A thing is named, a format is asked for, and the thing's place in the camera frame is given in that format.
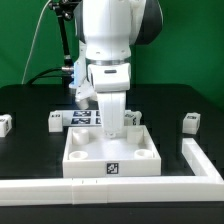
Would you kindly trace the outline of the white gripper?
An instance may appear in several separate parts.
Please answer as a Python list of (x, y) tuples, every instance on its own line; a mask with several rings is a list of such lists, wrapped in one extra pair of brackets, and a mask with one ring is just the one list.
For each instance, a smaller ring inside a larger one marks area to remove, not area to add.
[(130, 89), (131, 66), (129, 63), (112, 66), (88, 66), (88, 78), (98, 93), (101, 125), (105, 135), (114, 138), (124, 127), (126, 91)]

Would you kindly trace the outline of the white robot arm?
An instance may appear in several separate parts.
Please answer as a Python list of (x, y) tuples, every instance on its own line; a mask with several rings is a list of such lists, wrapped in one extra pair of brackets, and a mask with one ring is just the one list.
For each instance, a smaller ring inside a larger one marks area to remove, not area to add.
[(79, 58), (70, 87), (79, 108), (98, 102), (103, 131), (115, 137), (124, 127), (130, 47), (148, 45), (161, 32), (159, 0), (82, 0), (74, 14)]

